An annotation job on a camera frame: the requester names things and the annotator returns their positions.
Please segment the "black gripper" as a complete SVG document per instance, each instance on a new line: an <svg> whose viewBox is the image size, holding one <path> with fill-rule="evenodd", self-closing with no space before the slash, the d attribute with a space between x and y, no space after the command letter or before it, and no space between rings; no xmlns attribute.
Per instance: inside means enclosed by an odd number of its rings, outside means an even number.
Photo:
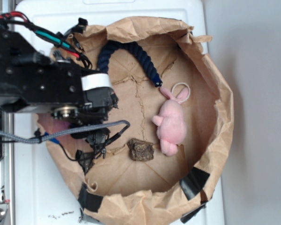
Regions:
<svg viewBox="0 0 281 225"><path fill-rule="evenodd" d="M84 105L56 108L52 116L55 119L71 123L71 128L97 125L107 121L109 111L118 106L118 97L113 90L108 74L98 73L83 76L81 84ZM77 150L75 161L78 161L83 169L90 169L98 154L106 155L104 144L109 136L110 130L108 128L71 134L74 139L85 140L93 149L92 152L88 153Z"/></svg>

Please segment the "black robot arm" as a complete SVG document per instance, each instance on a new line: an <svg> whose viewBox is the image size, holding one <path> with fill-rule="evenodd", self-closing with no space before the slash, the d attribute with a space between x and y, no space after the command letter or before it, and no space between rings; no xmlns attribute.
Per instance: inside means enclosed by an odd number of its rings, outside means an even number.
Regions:
<svg viewBox="0 0 281 225"><path fill-rule="evenodd" d="M73 127L107 121L118 103L109 76L56 56L54 61L19 33L0 29L0 108L49 113Z"/></svg>

